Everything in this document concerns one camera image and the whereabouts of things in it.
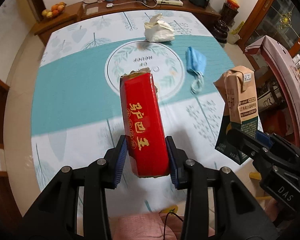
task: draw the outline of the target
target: silver screw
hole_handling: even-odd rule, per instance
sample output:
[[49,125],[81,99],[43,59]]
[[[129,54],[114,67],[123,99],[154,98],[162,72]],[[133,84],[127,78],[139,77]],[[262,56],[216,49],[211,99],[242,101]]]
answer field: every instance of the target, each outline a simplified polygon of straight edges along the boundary
[[69,167],[69,166],[63,166],[63,167],[61,168],[61,171],[62,171],[63,173],[67,173],[67,172],[70,171],[70,167]]
[[229,167],[222,167],[221,170],[226,173],[226,174],[229,174],[231,172],[231,169]]
[[193,159],[187,159],[186,164],[189,166],[193,166],[195,164],[195,161]]
[[98,160],[97,160],[97,164],[98,164],[98,165],[105,165],[106,162],[107,162],[106,159],[98,159]]

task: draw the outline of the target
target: beige floor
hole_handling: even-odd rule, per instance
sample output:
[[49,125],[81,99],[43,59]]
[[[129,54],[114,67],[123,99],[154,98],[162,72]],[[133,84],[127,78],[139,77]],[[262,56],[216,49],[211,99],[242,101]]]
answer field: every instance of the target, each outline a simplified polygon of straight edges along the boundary
[[[22,49],[8,78],[11,84],[4,119],[4,155],[10,186],[20,212],[24,215],[40,193],[32,160],[30,118],[34,84],[44,46],[38,37],[28,36]],[[238,46],[226,44],[225,51],[234,65],[252,69]],[[237,176],[254,196],[262,196],[263,191],[258,183],[248,177],[250,171],[255,171],[251,160],[237,172]],[[209,208],[213,224],[212,201]],[[181,203],[179,214],[183,212],[184,203]]]

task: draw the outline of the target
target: red box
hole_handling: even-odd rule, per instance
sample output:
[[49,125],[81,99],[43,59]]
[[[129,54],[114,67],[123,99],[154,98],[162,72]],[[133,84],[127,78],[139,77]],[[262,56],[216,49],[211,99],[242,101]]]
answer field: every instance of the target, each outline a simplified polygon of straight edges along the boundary
[[133,173],[138,177],[168,175],[168,152],[150,70],[122,76],[120,98]]

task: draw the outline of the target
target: gold hanging ornament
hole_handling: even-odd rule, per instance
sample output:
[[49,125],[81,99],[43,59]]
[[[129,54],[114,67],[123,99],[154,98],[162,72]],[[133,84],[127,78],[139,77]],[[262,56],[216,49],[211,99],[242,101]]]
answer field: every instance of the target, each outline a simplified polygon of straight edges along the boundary
[[279,29],[282,30],[286,27],[291,27],[291,11],[286,14],[280,14],[280,25]]

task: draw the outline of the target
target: crumpled white paper bag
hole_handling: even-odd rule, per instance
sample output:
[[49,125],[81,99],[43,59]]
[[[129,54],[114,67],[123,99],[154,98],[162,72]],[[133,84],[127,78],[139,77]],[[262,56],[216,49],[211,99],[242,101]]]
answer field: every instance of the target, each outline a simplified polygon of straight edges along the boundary
[[151,17],[150,22],[145,23],[145,37],[149,42],[173,41],[174,30],[163,20],[159,13]]

